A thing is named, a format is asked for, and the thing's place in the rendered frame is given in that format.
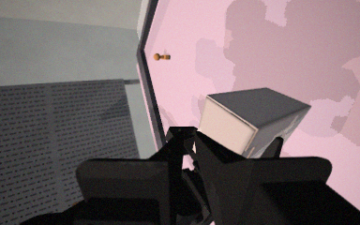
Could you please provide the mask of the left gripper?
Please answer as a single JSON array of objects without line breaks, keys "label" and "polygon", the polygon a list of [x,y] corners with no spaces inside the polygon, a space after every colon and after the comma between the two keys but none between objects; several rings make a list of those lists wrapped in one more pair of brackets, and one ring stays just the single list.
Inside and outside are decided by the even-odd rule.
[{"label": "left gripper", "polygon": [[[195,139],[195,131],[197,130],[198,129],[196,127],[169,127],[165,139],[168,142],[178,131],[184,132],[184,156],[190,155],[190,157],[193,159],[192,164],[195,167],[192,171],[185,172],[185,179],[196,198],[200,202],[201,206],[205,204],[208,210],[210,210],[199,163],[195,152],[192,150]],[[261,158],[279,158],[283,141],[283,138],[276,137],[264,150]]]}]

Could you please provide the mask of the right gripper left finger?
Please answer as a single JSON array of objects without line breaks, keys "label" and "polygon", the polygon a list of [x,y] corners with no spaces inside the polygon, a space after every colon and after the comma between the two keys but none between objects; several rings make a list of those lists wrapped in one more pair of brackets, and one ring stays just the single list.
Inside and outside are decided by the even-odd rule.
[{"label": "right gripper left finger", "polygon": [[178,131],[150,158],[91,158],[76,178],[89,198],[156,199],[160,225],[176,225],[184,158],[184,132]]}]

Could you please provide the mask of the white paper carton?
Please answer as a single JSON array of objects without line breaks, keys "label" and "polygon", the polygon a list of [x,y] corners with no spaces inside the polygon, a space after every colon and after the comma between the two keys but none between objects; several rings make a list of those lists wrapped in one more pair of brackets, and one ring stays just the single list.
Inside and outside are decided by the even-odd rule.
[{"label": "white paper carton", "polygon": [[260,158],[276,137],[284,145],[310,109],[267,87],[210,94],[197,131],[245,158]]}]

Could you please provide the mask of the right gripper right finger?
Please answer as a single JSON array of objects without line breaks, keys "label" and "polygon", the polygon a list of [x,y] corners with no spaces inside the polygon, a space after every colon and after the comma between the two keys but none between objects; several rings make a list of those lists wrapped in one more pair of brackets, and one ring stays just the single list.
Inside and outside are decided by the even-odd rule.
[{"label": "right gripper right finger", "polygon": [[246,225],[262,183],[322,180],[332,163],[324,157],[243,157],[195,131],[196,157],[215,225]]}]

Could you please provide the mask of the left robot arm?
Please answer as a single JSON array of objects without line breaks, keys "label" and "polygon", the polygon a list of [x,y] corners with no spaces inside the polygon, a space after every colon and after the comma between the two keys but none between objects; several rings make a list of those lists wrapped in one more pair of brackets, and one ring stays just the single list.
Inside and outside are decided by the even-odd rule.
[{"label": "left robot arm", "polygon": [[[182,169],[181,185],[179,192],[179,201],[177,209],[176,225],[202,225],[211,216],[211,209],[208,210],[206,205],[201,206],[192,189],[185,179],[185,172],[189,168]],[[50,213],[31,217],[20,225],[74,225],[73,220],[78,216],[85,201],[76,203],[62,213]]]}]

